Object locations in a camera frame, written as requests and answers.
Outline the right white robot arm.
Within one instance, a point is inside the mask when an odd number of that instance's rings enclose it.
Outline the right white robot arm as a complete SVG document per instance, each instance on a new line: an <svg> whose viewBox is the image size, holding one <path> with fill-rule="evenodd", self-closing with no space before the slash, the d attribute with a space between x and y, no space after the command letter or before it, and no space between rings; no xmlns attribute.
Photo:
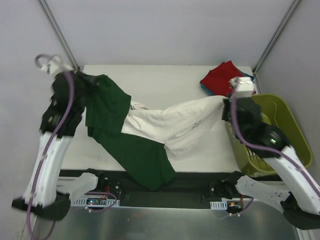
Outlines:
<svg viewBox="0 0 320 240"><path fill-rule="evenodd" d="M284 132L263 121L262 108L250 97L223 99L222 120L230 123L235 137L270 165L288 190L277 189L234 171L214 186L217 195L255 198L283 214L300 230L320 227L320 186L308 173Z"/></svg>

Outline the white and green t-shirt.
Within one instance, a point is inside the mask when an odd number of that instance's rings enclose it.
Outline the white and green t-shirt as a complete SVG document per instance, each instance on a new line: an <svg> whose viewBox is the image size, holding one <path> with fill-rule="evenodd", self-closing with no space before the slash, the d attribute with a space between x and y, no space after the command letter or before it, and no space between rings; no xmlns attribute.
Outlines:
<svg viewBox="0 0 320 240"><path fill-rule="evenodd" d="M189 153L222 117L220 95L148 109L107 75L94 80L85 102L88 136L152 191L175 178L169 158Z"/></svg>

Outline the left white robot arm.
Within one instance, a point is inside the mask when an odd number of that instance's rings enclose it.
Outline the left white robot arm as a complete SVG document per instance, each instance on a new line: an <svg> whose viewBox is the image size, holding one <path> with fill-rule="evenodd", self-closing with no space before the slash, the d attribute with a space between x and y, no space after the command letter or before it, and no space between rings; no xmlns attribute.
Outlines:
<svg viewBox="0 0 320 240"><path fill-rule="evenodd" d="M42 115L40 145L29 185L11 206L51 221L60 221L71 203L92 191L99 195L106 183L88 169L75 181L58 187L58 178L68 147L82 121L85 101L97 86L95 76L65 71L55 76L51 103Z"/></svg>

